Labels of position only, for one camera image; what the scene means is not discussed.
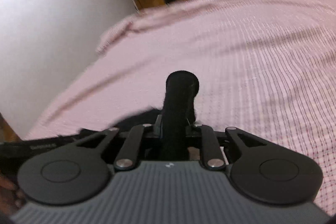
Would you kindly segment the pink checked bed cover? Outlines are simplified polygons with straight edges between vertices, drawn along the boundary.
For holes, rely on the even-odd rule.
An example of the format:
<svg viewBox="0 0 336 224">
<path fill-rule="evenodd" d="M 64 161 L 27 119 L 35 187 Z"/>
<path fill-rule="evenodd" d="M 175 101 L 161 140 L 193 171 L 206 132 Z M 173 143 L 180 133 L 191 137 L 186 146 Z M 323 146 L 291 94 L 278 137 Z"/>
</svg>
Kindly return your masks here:
<svg viewBox="0 0 336 224">
<path fill-rule="evenodd" d="M 96 51 L 28 139 L 100 131 L 160 108 L 167 76 L 189 71 L 199 121 L 314 159 L 324 176 L 315 201 L 335 213 L 335 0 L 178 2 L 126 17 Z"/>
</svg>

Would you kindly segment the black cloth garment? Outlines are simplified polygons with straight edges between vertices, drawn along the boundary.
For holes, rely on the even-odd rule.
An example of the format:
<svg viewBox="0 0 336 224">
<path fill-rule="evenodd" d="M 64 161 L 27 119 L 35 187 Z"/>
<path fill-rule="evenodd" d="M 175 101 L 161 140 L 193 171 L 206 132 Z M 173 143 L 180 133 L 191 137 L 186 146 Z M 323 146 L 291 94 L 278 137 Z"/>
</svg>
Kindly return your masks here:
<svg viewBox="0 0 336 224">
<path fill-rule="evenodd" d="M 188 71 L 171 73 L 166 80 L 163 108 L 151 108 L 128 116 L 112 127 L 128 132 L 140 124 L 152 124 L 156 138 L 148 137 L 150 130 L 144 131 L 141 148 L 145 150 L 146 161 L 187 161 L 187 127 L 196 121 L 194 98 L 199 91 L 197 77 Z"/>
</svg>

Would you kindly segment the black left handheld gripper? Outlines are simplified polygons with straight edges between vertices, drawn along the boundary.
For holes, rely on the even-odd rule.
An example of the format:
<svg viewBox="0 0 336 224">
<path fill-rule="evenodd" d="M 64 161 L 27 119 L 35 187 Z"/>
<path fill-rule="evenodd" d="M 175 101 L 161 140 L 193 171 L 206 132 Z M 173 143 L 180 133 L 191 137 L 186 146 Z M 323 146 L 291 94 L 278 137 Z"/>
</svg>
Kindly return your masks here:
<svg viewBox="0 0 336 224">
<path fill-rule="evenodd" d="M 55 138 L 34 139 L 1 143 L 1 174 L 13 183 L 17 183 L 17 174 L 21 165 L 28 159 L 85 138 L 89 134 L 57 136 Z"/>
</svg>

